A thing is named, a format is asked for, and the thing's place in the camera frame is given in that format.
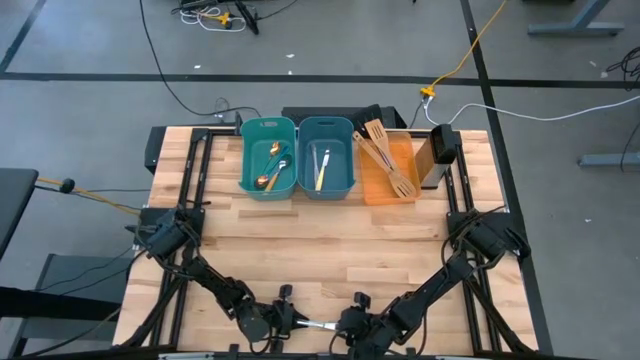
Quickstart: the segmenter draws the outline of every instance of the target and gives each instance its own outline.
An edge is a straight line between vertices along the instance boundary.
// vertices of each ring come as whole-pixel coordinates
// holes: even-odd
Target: orange plastic bin
[[[358,148],[360,154],[360,170],[362,177],[362,187],[364,192],[364,203],[367,205],[393,205],[408,204],[416,201],[420,197],[420,180],[416,160],[413,154],[411,135],[409,133],[387,132],[389,137],[389,147],[391,155],[398,164],[400,172],[406,176],[416,187],[416,196],[412,198],[400,198],[396,195],[389,182],[389,176],[376,164],[375,161],[362,148]],[[367,140],[369,145],[375,148],[373,141]]]

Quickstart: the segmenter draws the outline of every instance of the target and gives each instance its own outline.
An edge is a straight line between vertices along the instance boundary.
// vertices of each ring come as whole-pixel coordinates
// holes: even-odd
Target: wooden utensil
[[[379,119],[375,119],[367,121],[364,123],[364,126],[367,128],[367,132],[369,133],[369,136],[371,136],[373,143],[376,144],[384,158],[389,163],[389,166],[394,170],[397,169],[398,164],[396,164],[393,156],[391,155],[389,138],[387,137],[387,132],[384,130],[384,126],[382,126],[382,122]]]
[[[364,151],[371,156],[373,161],[378,164],[389,175],[389,181],[391,181],[391,187],[399,197],[415,197],[417,192],[411,181],[402,175],[398,170],[394,170],[387,165],[378,152],[369,145],[367,140],[360,135],[359,132],[353,132],[353,139],[360,145]]]

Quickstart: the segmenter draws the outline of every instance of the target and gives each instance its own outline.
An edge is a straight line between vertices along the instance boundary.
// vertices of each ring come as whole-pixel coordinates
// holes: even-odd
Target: yellow cable
[[[47,183],[47,184],[62,186],[62,182],[61,181],[57,181],[57,180],[51,180],[51,179],[47,179],[47,178],[38,178],[38,181],[39,182],[43,182],[43,183]],[[127,214],[135,215],[135,216],[140,215],[140,213],[135,211],[135,210],[127,209],[126,207],[120,206],[120,205],[114,203],[113,201],[103,197],[103,196],[94,194],[94,193],[92,193],[90,191],[87,191],[85,189],[82,189],[82,188],[79,188],[79,187],[74,187],[73,191],[75,191],[77,193],[80,193],[80,194],[83,194],[83,195],[86,195],[86,196],[89,196],[89,197],[92,197],[92,198],[94,198],[96,200],[103,201],[103,202],[115,207],[116,209],[118,209],[120,211],[126,212]]]
[[[493,23],[493,20],[495,20],[498,17],[500,12],[502,12],[502,8],[504,8],[504,6],[507,4],[507,1],[508,0],[504,0],[502,2],[502,5],[500,5],[498,10],[496,10],[495,14],[493,14],[491,19],[489,19],[489,22],[487,22],[487,24],[482,28],[482,30],[476,37],[476,40],[473,42],[473,44],[471,44],[471,48],[469,49],[469,51],[467,51],[467,54],[462,58],[462,61],[460,61],[460,64],[458,64],[458,67],[456,67],[453,71],[440,76],[439,78],[436,79],[436,81],[433,82],[433,84],[429,85],[428,87],[420,89],[420,93],[422,93],[422,95],[435,97],[436,96],[435,86],[443,79],[446,79],[451,75],[455,75],[458,71],[460,71],[460,69],[462,69],[462,65],[464,65],[464,63],[467,61],[467,59],[473,52],[473,49],[475,49],[476,45],[478,45],[478,42],[480,41],[480,38],[482,37],[484,32],[489,28],[491,23]]]

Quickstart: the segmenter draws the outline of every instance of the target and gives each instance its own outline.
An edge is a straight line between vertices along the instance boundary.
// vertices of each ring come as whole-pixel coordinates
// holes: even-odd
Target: concrete floor
[[[35,0],[0,1],[0,53],[20,30]],[[615,38],[530,38],[526,24],[568,20],[569,5],[510,1],[482,40],[492,79],[619,80],[602,71],[638,46],[640,4],[612,2],[605,21],[624,21]],[[285,0],[256,2],[261,13]],[[469,47],[457,1],[300,0],[261,22],[259,37],[206,33],[169,15],[172,0],[147,1],[147,21],[160,62],[173,74],[410,75],[450,71]],[[472,1],[482,26],[498,0]],[[155,74],[137,2],[47,0],[9,72]],[[477,78],[473,60],[456,75]],[[420,85],[318,83],[175,83],[190,106],[205,111],[217,96],[265,116],[283,106],[396,106],[409,120]],[[493,88],[496,104],[556,116],[619,101],[638,91]],[[440,86],[437,121],[483,100],[479,87]],[[212,122],[184,111],[160,82],[0,81],[0,166],[31,167],[49,178],[74,178],[85,188],[145,188],[142,166],[149,128]],[[637,172],[584,171],[584,153],[620,152],[640,121],[640,103],[568,121],[539,123],[500,116],[542,303],[558,355],[632,359],[640,351],[640,196]],[[465,112],[458,129],[488,129],[486,113]],[[420,116],[416,127],[430,127]],[[640,147],[640,136],[632,149]],[[113,194],[141,205],[146,194]],[[103,205],[36,192],[0,262],[0,284],[33,288],[48,253],[113,256],[131,244],[122,229],[134,218]],[[12,337],[15,321],[0,323]],[[0,357],[3,351],[0,342]],[[104,344],[81,344],[86,349]]]

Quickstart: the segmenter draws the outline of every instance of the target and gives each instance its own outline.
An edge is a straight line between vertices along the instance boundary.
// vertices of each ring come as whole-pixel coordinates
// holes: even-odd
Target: white cable
[[[429,97],[429,99],[427,100],[427,103],[424,104],[424,114],[427,117],[427,120],[429,120],[429,122],[431,122],[432,124],[437,126],[437,125],[440,125],[440,124],[438,124],[435,121],[431,120],[431,118],[429,117],[429,104],[431,104],[432,99],[433,99],[432,97]],[[467,105],[463,106],[453,116],[453,118],[448,122],[448,124],[453,123],[465,109],[467,109],[469,107],[472,107],[472,106],[480,107],[480,108],[483,108],[483,109],[494,110],[494,111],[497,111],[497,112],[502,113],[502,114],[507,114],[507,115],[511,115],[511,116],[515,116],[515,117],[520,117],[520,118],[523,118],[523,119],[530,119],[530,120],[537,120],[537,121],[557,121],[557,120],[569,119],[569,118],[572,118],[572,117],[575,117],[575,116],[579,116],[579,115],[583,115],[583,114],[586,114],[586,113],[590,113],[592,111],[605,110],[605,109],[610,109],[610,108],[622,106],[622,105],[628,104],[630,102],[636,101],[638,99],[640,99],[640,96],[636,96],[636,97],[633,97],[631,99],[627,99],[625,101],[621,101],[619,103],[596,106],[596,107],[593,107],[593,108],[590,108],[590,109],[578,111],[578,112],[573,113],[573,114],[564,115],[564,116],[558,116],[558,117],[552,117],[552,118],[539,118],[539,117],[535,117],[535,116],[522,115],[522,114],[514,113],[514,112],[511,112],[511,111],[507,111],[507,110],[497,109],[497,108],[494,108],[494,107],[491,107],[491,106],[487,106],[487,105],[471,103],[471,104],[467,104]]]
[[[433,101],[433,97],[429,96],[429,98],[427,99],[427,103],[424,103],[424,99],[422,99],[422,107],[424,108],[424,116],[427,117],[427,120],[429,120],[430,123],[432,123],[435,126],[438,126],[440,124],[438,124],[437,122],[431,120],[431,118],[429,117],[429,104],[431,104],[431,102]]]
[[[211,16],[220,16],[222,14],[222,10],[220,10],[217,7],[208,7],[208,8],[205,8],[202,12],[180,10],[180,21],[182,21],[184,24],[187,24],[187,25],[199,24],[200,27],[202,27],[206,31],[241,32],[241,31],[243,31],[244,29],[247,28],[247,22],[243,18],[229,18],[229,21],[241,21],[243,26],[240,29],[210,28],[210,27],[207,27],[204,24],[204,22],[202,21],[202,19],[206,19],[206,16],[203,16],[203,14],[204,15],[211,15]]]

